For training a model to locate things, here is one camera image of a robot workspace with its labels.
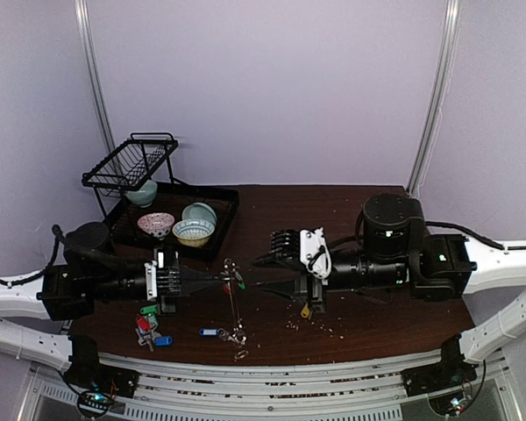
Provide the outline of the yellow key tag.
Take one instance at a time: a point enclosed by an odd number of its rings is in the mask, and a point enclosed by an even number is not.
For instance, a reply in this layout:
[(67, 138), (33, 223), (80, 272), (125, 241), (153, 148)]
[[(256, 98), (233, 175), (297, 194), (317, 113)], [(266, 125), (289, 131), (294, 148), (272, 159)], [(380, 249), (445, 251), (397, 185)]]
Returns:
[(309, 307), (309, 304), (308, 303), (305, 303), (300, 311), (300, 316), (303, 318), (303, 319), (310, 319), (311, 316), (312, 316), (312, 310), (311, 308)]

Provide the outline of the blue key tag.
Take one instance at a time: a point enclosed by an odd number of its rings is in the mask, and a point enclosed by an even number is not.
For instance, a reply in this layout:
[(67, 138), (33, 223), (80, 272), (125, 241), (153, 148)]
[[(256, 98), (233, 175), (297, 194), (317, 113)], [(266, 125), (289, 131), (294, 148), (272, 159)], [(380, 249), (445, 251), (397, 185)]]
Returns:
[(202, 328), (199, 331), (199, 335), (204, 338), (208, 338), (208, 337), (215, 338), (215, 337), (218, 337), (219, 334), (220, 334), (220, 330), (215, 329), (215, 328)]
[(174, 343), (174, 340), (171, 336), (159, 336), (154, 339), (154, 344), (157, 347), (167, 347), (171, 346)]

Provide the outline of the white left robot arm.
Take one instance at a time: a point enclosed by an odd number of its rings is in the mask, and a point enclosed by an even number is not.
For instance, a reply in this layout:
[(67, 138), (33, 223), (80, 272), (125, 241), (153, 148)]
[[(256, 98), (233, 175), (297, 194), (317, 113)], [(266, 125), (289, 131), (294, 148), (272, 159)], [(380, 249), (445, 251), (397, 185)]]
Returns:
[[(53, 253), (63, 254), (65, 264), (50, 260), (40, 271), (0, 278), (0, 322), (76, 320), (93, 314), (98, 302), (148, 301), (168, 310), (181, 297), (225, 282), (224, 275), (181, 265), (178, 253), (169, 247), (156, 248), (151, 260), (117, 256), (109, 229), (100, 222), (69, 233), (54, 225), (52, 233)], [(0, 333), (0, 351), (75, 375), (89, 389), (100, 389), (109, 380), (96, 342), (86, 336), (45, 338), (42, 332), (13, 325), (8, 333)]]

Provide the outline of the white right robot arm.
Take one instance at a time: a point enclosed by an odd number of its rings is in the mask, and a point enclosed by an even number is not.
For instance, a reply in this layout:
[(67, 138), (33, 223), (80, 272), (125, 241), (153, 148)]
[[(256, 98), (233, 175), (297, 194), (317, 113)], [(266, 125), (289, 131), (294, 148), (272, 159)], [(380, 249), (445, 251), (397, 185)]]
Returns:
[(432, 380), (450, 387), (490, 353), (526, 332), (526, 242), (497, 242), (447, 223), (430, 234), (420, 202), (396, 194), (368, 198), (351, 237), (329, 242), (323, 229), (274, 232), (257, 268), (287, 268), (305, 277), (307, 289), (326, 291), (409, 287), (425, 302), (458, 299), (489, 289), (520, 287), (509, 305), (483, 324), (448, 339)]

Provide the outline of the silver keys bunch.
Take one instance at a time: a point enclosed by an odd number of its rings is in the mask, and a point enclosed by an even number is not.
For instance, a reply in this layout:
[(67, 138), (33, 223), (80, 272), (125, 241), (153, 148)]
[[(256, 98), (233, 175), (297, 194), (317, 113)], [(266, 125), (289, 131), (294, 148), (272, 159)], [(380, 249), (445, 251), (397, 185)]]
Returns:
[(148, 349), (152, 352), (155, 347), (155, 340), (160, 338), (161, 335), (156, 331), (145, 331), (140, 327), (135, 328), (135, 332), (138, 336), (138, 344), (140, 346), (148, 346)]

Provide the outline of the yellow blue patterned bowl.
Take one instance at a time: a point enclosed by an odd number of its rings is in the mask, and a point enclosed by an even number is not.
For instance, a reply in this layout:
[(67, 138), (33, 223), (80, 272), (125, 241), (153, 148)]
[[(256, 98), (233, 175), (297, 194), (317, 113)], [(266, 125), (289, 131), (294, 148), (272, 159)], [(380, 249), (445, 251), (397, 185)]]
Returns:
[(182, 246), (202, 247), (205, 246), (216, 227), (204, 219), (184, 219), (173, 226), (172, 233)]

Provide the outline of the red patterned bowl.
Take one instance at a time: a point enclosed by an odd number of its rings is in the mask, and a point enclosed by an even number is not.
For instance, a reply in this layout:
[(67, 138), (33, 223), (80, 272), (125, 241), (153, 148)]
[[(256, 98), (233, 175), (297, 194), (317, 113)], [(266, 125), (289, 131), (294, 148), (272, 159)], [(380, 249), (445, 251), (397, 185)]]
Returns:
[(138, 228), (150, 237), (164, 239), (173, 228), (175, 218), (166, 212), (145, 214), (137, 221)]

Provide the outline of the silver key on blue tag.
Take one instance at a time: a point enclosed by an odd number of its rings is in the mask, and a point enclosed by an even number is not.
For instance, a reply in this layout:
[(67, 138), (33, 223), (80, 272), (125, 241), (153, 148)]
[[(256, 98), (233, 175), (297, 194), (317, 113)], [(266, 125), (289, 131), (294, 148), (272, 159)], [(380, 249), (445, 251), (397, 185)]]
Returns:
[(224, 342), (229, 342), (229, 341), (233, 341), (234, 340), (233, 336), (228, 331), (226, 331), (224, 329), (220, 329), (218, 331), (218, 337)]

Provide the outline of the light blue bowl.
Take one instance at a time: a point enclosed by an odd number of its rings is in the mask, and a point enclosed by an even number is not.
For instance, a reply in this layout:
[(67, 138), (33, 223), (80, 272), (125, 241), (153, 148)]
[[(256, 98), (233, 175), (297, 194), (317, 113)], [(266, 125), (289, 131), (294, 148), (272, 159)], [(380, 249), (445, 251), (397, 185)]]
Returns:
[(203, 202), (195, 202), (186, 206), (181, 213), (181, 218), (183, 220), (205, 220), (210, 222), (214, 226), (217, 226), (218, 221), (216, 211), (211, 206)]

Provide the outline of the celadon green bowl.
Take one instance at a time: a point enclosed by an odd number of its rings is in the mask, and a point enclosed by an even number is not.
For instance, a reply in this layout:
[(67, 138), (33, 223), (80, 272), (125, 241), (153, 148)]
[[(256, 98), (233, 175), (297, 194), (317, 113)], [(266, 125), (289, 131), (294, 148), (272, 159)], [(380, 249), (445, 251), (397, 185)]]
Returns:
[(138, 190), (128, 191), (125, 197), (132, 203), (141, 208), (149, 207), (158, 193), (158, 183), (147, 180)]

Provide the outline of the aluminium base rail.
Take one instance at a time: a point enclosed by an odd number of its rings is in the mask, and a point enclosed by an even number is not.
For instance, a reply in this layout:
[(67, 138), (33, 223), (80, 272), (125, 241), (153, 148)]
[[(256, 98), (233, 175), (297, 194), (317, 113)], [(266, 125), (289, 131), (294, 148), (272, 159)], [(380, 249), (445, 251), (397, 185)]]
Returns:
[[(430, 364), (438, 351), (358, 362), (278, 367), (209, 366), (103, 353), (101, 361), (138, 371), (132, 398), (117, 398), (100, 420), (445, 420), (429, 400), (461, 387), (408, 396), (400, 372)], [(77, 396), (52, 370), (33, 365), (14, 420), (80, 419)], [(471, 409), (448, 420), (526, 420), (502, 352), (487, 358)]]

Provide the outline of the left aluminium wall post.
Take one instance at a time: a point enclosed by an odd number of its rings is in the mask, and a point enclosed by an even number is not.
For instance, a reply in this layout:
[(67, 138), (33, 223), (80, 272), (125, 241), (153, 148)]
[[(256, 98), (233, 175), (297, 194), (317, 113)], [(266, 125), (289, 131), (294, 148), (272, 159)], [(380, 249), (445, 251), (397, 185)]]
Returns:
[(74, 6), (76, 25), (82, 43), (82, 50), (86, 62), (96, 118), (99, 124), (103, 144), (106, 151), (110, 153), (116, 146), (97, 66), (93, 33), (89, 19), (89, 6), (86, 0), (74, 0)]

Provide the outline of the aluminium wall post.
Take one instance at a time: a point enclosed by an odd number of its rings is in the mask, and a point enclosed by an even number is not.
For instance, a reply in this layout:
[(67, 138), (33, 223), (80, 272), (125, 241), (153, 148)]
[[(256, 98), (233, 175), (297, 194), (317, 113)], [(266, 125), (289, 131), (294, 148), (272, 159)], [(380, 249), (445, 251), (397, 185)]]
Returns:
[(435, 78), (430, 94), (426, 118), (423, 124), (419, 147), (409, 177), (407, 192), (418, 198), (434, 151), (442, 106), (451, 80), (452, 65), (458, 39), (461, 1), (448, 0), (444, 15), (444, 26), (437, 59)]
[(74, 6), (76, 25), (82, 43), (82, 50), (86, 62), (96, 118), (99, 124), (103, 144), (106, 151), (110, 153), (116, 146), (97, 66), (93, 33), (89, 19), (89, 6), (86, 0), (74, 0)]

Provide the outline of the right aluminium wall post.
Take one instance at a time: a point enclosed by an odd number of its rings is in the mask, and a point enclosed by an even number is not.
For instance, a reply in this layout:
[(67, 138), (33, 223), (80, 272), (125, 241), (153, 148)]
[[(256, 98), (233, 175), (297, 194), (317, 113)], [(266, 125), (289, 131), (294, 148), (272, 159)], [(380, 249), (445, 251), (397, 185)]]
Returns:
[(409, 177), (407, 192), (418, 198), (434, 151), (442, 106), (451, 80), (452, 65), (458, 39), (461, 1), (448, 0), (444, 15), (444, 26), (437, 59), (435, 78), (430, 94), (426, 118), (423, 124), (419, 147)]

